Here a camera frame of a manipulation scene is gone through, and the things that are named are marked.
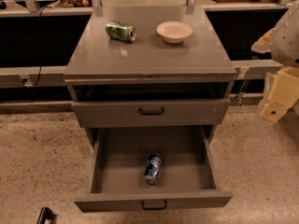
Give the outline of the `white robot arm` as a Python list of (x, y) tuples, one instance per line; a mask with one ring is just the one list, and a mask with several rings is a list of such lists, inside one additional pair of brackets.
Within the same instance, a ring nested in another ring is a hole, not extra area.
[(274, 75), (268, 74), (258, 118), (277, 123), (299, 99), (299, 1), (293, 2), (276, 26), (260, 37), (251, 50), (271, 53), (282, 65)]

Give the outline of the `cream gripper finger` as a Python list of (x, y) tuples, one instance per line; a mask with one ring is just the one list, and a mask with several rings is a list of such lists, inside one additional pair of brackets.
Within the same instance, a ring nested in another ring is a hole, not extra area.
[(259, 103), (259, 118), (277, 123), (299, 100), (299, 69), (282, 67), (275, 74), (267, 73), (263, 99)]

